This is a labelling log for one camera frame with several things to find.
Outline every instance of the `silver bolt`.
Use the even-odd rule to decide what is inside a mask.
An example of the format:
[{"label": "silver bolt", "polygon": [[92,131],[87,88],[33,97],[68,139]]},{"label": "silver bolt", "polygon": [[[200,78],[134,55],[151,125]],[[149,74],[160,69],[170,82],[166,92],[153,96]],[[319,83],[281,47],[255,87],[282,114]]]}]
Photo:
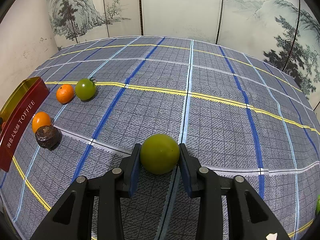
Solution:
[{"label": "silver bolt", "polygon": [[120,168],[114,168],[113,170],[112,170],[112,173],[113,174],[119,174],[119,173],[121,173],[121,169]]},{"label": "silver bolt", "polygon": [[237,182],[244,182],[244,178],[242,176],[236,176],[236,181]]},{"label": "silver bolt", "polygon": [[208,172],[209,172],[209,170],[208,170],[207,167],[201,167],[201,168],[199,168],[199,171],[200,171],[201,173],[208,173]]},{"label": "silver bolt", "polygon": [[76,181],[77,181],[78,183],[82,183],[82,182],[85,181],[85,177],[84,177],[84,176],[79,176],[79,177],[76,179]]}]

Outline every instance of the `wrinkled dark fruit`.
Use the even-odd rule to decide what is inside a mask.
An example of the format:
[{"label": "wrinkled dark fruit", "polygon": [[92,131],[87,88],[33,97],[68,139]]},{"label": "wrinkled dark fruit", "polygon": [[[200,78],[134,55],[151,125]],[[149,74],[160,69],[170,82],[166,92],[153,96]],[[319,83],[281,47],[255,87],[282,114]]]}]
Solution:
[{"label": "wrinkled dark fruit", "polygon": [[60,140],[59,130],[51,125],[39,127],[35,136],[39,146],[44,149],[54,148]]}]

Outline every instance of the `orange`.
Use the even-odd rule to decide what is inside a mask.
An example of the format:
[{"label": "orange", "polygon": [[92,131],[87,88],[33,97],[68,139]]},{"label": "orange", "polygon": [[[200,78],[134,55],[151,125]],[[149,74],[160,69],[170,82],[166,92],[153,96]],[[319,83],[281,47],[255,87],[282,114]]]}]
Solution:
[{"label": "orange", "polygon": [[69,84],[64,84],[58,88],[56,97],[60,103],[66,104],[71,101],[74,94],[73,87]]},{"label": "orange", "polygon": [[32,120],[33,132],[36,133],[38,128],[44,125],[51,125],[50,116],[45,112],[36,113],[35,117]]}]

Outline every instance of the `bright green object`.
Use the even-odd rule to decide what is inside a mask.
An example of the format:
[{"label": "bright green object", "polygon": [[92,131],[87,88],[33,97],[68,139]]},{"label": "bright green object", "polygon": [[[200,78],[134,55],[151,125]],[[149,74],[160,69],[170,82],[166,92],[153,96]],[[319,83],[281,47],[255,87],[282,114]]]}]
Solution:
[{"label": "bright green object", "polygon": [[318,195],[318,201],[317,201],[317,207],[316,207],[316,215],[319,213],[320,211],[320,195]]},{"label": "bright green object", "polygon": [[154,134],[141,146],[140,161],[147,171],[164,174],[177,164],[180,150],[177,142],[166,134]]},{"label": "bright green object", "polygon": [[81,100],[89,100],[96,92],[96,85],[92,78],[83,78],[76,84],[75,91]]}]

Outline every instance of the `triangular cutout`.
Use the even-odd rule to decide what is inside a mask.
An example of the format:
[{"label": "triangular cutout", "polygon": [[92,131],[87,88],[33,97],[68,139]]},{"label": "triangular cutout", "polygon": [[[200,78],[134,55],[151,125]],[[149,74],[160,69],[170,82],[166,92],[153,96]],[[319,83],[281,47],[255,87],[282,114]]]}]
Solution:
[{"label": "triangular cutout", "polygon": [[267,221],[267,214],[263,211],[259,203],[251,195],[251,193],[249,191],[246,191],[244,194],[249,208],[251,223],[255,224],[262,221]]},{"label": "triangular cutout", "polygon": [[68,225],[71,220],[71,214],[73,209],[73,204],[76,199],[76,193],[72,192],[66,201],[59,208],[57,213],[53,217],[53,221],[57,223],[61,223],[64,225]]}]

